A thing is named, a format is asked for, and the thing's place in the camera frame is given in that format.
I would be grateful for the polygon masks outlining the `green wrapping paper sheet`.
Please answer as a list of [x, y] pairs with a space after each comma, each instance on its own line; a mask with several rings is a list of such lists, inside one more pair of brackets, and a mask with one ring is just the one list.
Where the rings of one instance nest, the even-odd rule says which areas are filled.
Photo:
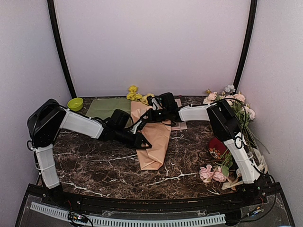
[[111, 117], [114, 110], [120, 109], [128, 114], [131, 112], [131, 101], [125, 98], [106, 98], [93, 100], [86, 113], [87, 117], [99, 117], [105, 120]]

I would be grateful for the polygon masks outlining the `bright yellow flower stem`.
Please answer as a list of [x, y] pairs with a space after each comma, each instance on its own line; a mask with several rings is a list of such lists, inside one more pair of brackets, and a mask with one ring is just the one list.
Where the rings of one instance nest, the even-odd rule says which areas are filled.
[[126, 99], [130, 101], [140, 101], [142, 99], [142, 95], [138, 93], [138, 87], [135, 85], [132, 85], [128, 88], [128, 94], [126, 95]]

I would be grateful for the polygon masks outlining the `black frame post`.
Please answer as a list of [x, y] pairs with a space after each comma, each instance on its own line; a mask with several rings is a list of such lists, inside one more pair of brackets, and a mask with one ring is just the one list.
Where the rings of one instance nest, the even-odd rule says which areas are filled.
[[55, 10], [55, 2], [54, 0], [47, 0], [47, 6], [48, 6], [48, 12], [49, 12], [49, 18], [52, 26], [52, 31], [53, 31], [53, 37], [57, 49], [57, 53], [59, 56], [60, 64], [62, 67], [63, 75], [65, 78], [65, 82], [67, 84], [69, 93], [72, 98], [76, 98], [76, 91], [71, 79], [70, 71], [68, 69], [68, 64], [67, 60], [65, 57], [62, 41], [61, 41], [61, 36], [60, 36], [60, 31], [59, 31], [59, 25], [58, 25], [58, 20], [56, 16], [56, 10]]
[[238, 67], [236, 70], [235, 78], [233, 81], [233, 85], [234, 85], [236, 91], [239, 88], [244, 66], [245, 66], [246, 59], [247, 59], [247, 55], [249, 52], [250, 41], [251, 41], [251, 36], [252, 36], [252, 32], [253, 32], [255, 16], [256, 16], [256, 12], [257, 12], [257, 5], [258, 5], [258, 0], [250, 1], [250, 10], [249, 10], [248, 22], [247, 22], [246, 32], [245, 32], [245, 36], [244, 36], [242, 51], [241, 51], [241, 55], [240, 55], [240, 59], [239, 59], [239, 64], [238, 64]]

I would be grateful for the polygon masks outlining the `green plastic bowl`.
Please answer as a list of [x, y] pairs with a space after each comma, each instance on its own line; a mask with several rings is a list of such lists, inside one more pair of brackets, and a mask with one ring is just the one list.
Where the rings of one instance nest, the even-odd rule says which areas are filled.
[[77, 112], [83, 108], [83, 104], [84, 104], [83, 99], [77, 97], [77, 98], [73, 98], [72, 100], [70, 100], [68, 102], [67, 106], [70, 110]]

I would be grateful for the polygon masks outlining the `bunch of fake flowers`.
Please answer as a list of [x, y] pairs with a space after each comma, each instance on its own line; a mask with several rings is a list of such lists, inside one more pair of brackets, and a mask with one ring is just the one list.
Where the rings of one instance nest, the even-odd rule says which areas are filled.
[[250, 149], [258, 148], [251, 130], [248, 128], [248, 124], [255, 119], [256, 113], [246, 103], [244, 94], [241, 92], [236, 93], [234, 85], [227, 85], [221, 93], [212, 92], [209, 89], [206, 90], [206, 93], [208, 96], [203, 100], [203, 104], [209, 105], [221, 99], [228, 102], [240, 122], [240, 128], [248, 147]]

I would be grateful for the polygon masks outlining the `red floral tin lid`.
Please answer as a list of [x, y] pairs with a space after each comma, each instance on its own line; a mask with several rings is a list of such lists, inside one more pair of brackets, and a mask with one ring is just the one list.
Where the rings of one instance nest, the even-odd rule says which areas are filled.
[[208, 151], [214, 159], [219, 161], [225, 160], [225, 156], [229, 154], [228, 148], [216, 137], [209, 141]]

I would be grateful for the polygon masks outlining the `pink fake flower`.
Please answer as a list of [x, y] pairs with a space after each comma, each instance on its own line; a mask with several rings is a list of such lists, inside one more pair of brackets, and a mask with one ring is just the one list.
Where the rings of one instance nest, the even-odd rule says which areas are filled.
[[207, 164], [200, 168], [199, 176], [204, 183], [209, 183], [212, 180], [224, 183], [226, 181], [231, 182], [232, 177], [230, 168], [233, 165], [231, 152], [226, 149], [222, 154], [220, 152], [215, 153], [215, 150], [211, 150], [215, 162], [214, 164]]

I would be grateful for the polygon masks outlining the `beige wrapping paper sheet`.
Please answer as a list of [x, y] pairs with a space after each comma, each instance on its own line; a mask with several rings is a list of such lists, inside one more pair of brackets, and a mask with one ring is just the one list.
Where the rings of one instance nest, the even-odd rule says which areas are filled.
[[168, 148], [171, 121], [147, 123], [141, 130], [143, 136], [151, 143], [149, 149], [138, 149], [137, 156], [141, 170], [158, 170], [164, 164]]

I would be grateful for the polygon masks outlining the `right black frame post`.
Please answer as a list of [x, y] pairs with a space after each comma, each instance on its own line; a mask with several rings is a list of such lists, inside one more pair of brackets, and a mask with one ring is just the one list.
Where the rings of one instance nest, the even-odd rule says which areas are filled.
[[255, 16], [256, 16], [256, 12], [257, 12], [257, 5], [258, 5], [258, 0], [250, 1], [250, 10], [249, 10], [248, 22], [247, 22], [246, 32], [245, 32], [245, 36], [244, 36], [242, 51], [241, 51], [241, 55], [240, 55], [240, 59], [239, 59], [239, 64], [238, 64], [238, 67], [236, 70], [235, 78], [233, 81], [233, 85], [234, 85], [236, 91], [239, 88], [244, 66], [245, 66], [246, 59], [247, 59], [247, 55], [249, 52], [250, 41], [251, 41], [251, 36], [252, 36], [252, 32], [253, 32]]

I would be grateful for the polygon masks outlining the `left black frame post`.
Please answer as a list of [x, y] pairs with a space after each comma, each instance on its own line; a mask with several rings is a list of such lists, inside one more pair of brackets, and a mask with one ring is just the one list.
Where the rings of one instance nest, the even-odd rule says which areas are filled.
[[48, 12], [49, 12], [49, 18], [52, 26], [52, 31], [53, 31], [53, 37], [57, 49], [57, 53], [59, 56], [60, 64], [62, 67], [63, 75], [65, 78], [65, 82], [67, 84], [69, 93], [72, 98], [76, 98], [76, 91], [71, 79], [70, 71], [68, 69], [68, 64], [67, 60], [65, 57], [62, 41], [61, 41], [61, 36], [60, 36], [60, 31], [59, 31], [59, 25], [58, 25], [58, 20], [56, 16], [56, 10], [55, 10], [55, 2], [54, 0], [47, 0], [47, 6], [48, 6]]

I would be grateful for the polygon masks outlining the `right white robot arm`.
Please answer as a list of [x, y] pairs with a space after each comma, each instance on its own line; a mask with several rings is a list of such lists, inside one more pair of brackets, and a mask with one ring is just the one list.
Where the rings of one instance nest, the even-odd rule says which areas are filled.
[[159, 96], [159, 100], [148, 98], [153, 108], [148, 109], [131, 127], [136, 133], [147, 123], [171, 120], [173, 122], [209, 121], [215, 137], [231, 152], [242, 175], [245, 184], [255, 183], [260, 172], [257, 169], [253, 155], [246, 145], [240, 122], [225, 99], [210, 105], [187, 105], [178, 107], [172, 93]]

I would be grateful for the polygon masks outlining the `pink wrapping paper stack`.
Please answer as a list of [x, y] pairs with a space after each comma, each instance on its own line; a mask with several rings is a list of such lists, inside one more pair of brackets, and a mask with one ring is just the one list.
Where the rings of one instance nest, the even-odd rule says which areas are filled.
[[[182, 106], [181, 99], [180, 98], [175, 98], [175, 101], [178, 105], [178, 107]], [[175, 126], [171, 126], [172, 131], [177, 131], [177, 130], [187, 130], [187, 124], [185, 122], [177, 122]]]

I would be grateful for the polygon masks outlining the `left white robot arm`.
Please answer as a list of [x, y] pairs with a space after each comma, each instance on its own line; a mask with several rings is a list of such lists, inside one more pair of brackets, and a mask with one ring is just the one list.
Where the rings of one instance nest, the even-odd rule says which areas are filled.
[[27, 127], [31, 146], [35, 155], [37, 170], [47, 189], [48, 198], [56, 206], [63, 206], [67, 196], [57, 187], [60, 180], [53, 157], [53, 145], [61, 129], [77, 132], [100, 141], [115, 140], [131, 149], [148, 149], [151, 143], [135, 127], [127, 128], [130, 114], [116, 109], [105, 120], [91, 118], [61, 106], [56, 100], [49, 99], [28, 119]]

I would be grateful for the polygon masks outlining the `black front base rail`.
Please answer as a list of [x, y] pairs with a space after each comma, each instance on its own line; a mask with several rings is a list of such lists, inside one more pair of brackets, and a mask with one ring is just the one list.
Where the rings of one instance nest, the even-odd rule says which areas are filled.
[[234, 192], [223, 195], [198, 197], [190, 199], [172, 200], [131, 200], [102, 198], [64, 192], [63, 208], [78, 211], [83, 214], [101, 214], [108, 211], [164, 213], [178, 211], [206, 210], [208, 213], [238, 212], [241, 208], [261, 204], [265, 210], [269, 210], [273, 199], [276, 204], [286, 207], [285, 195], [280, 183], [263, 188], [264, 195], [249, 197], [243, 192]]

